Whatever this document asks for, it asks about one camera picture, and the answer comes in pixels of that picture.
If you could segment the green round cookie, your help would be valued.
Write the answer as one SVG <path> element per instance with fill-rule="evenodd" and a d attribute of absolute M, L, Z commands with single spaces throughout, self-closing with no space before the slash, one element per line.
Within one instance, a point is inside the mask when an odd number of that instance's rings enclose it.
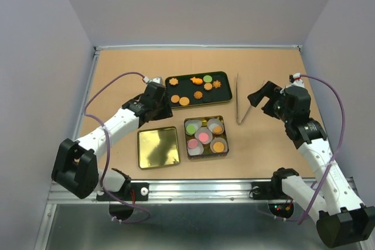
<path fill-rule="evenodd" d="M 189 124 L 186 126 L 186 133 L 188 135 L 194 135 L 196 132 L 196 127 L 193 124 Z"/>

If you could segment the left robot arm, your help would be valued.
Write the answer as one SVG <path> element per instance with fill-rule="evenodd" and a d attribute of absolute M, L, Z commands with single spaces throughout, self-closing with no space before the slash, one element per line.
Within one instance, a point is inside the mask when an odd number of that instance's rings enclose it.
<path fill-rule="evenodd" d="M 129 177 L 119 170 L 100 170 L 98 159 L 110 155 L 111 146 L 143 124 L 172 117 L 166 87 L 154 81 L 144 93 L 126 102 L 106 122 L 75 141 L 65 139 L 59 146 L 52 180 L 79 199 L 92 192 L 108 190 L 119 200 L 130 194 Z"/>

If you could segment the gold tin lid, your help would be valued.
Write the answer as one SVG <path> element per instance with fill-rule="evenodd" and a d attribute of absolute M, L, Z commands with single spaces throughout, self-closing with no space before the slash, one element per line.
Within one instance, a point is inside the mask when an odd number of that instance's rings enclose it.
<path fill-rule="evenodd" d="M 140 130 L 137 140 L 140 169 L 157 169 L 180 163 L 178 134 L 174 126 Z"/>

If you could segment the orange round cookie packed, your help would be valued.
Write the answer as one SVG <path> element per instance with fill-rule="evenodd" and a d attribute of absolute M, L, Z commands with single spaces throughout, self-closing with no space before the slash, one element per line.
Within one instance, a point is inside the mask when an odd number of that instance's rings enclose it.
<path fill-rule="evenodd" d="M 221 126 L 216 126 L 213 128 L 212 132 L 216 135 L 220 135 L 223 132 L 223 128 Z"/>

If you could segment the metal tongs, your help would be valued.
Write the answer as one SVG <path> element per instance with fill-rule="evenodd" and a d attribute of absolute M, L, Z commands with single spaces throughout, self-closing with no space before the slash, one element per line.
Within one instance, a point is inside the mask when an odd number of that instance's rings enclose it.
<path fill-rule="evenodd" d="M 252 106 L 249 105 L 246 110 L 246 113 L 243 116 L 240 115 L 239 73 L 237 73 L 236 75 L 235 94 L 236 94 L 236 123 L 238 126 L 241 126 L 246 120 L 247 116 L 249 115 L 252 109 Z"/>

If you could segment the pink round cookie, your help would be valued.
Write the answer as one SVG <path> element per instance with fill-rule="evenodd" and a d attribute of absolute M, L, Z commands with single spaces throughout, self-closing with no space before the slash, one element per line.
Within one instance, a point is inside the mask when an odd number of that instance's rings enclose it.
<path fill-rule="evenodd" d="M 199 140 L 204 143 L 204 142 L 207 142 L 209 140 L 209 135 L 205 132 L 201 132 L 198 136 Z"/>

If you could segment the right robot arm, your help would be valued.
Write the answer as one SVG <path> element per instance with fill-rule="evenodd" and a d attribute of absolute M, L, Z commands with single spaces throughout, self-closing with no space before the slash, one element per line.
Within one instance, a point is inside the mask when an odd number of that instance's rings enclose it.
<path fill-rule="evenodd" d="M 311 96 L 303 81 L 285 88 L 268 81 L 248 100 L 256 107 L 265 97 L 263 112 L 284 123 L 287 136 L 309 163 L 318 185 L 313 189 L 294 169 L 280 168 L 265 187 L 258 188 L 260 193 L 267 199 L 292 198 L 314 221 L 329 248 L 367 240 L 374 230 L 374 207 L 365 206 L 333 159 L 324 129 L 310 117 Z"/>

